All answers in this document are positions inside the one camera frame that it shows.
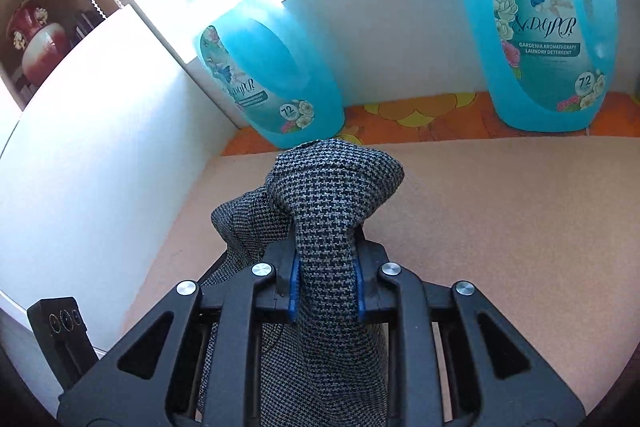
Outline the red white ceramic vase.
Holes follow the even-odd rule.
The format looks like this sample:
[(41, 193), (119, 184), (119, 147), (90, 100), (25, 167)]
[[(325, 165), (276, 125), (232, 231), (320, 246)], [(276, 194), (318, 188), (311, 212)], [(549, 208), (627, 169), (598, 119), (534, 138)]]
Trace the red white ceramic vase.
[(40, 0), (24, 0), (6, 25), (6, 36), (22, 52), (26, 79), (40, 88), (70, 52), (64, 27), (50, 19)]

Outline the grey houndstooth pants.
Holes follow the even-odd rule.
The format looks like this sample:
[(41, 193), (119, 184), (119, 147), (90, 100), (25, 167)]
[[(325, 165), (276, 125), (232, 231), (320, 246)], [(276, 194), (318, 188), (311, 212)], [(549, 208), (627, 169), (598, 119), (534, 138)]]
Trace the grey houndstooth pants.
[(381, 327), (358, 317), (355, 232), (403, 179), (401, 163), (382, 150), (314, 141), (280, 154), (262, 186), (213, 210), (227, 250), (206, 285), (295, 236), (296, 322), (262, 328), (262, 425), (384, 425), (386, 342)]

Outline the large blue detergent bottle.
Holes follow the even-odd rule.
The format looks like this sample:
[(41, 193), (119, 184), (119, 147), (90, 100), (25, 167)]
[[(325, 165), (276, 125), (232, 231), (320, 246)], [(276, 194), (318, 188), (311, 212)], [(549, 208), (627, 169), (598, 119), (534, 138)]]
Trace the large blue detergent bottle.
[(508, 126), (587, 128), (614, 72), (616, 0), (463, 0), (491, 102)]

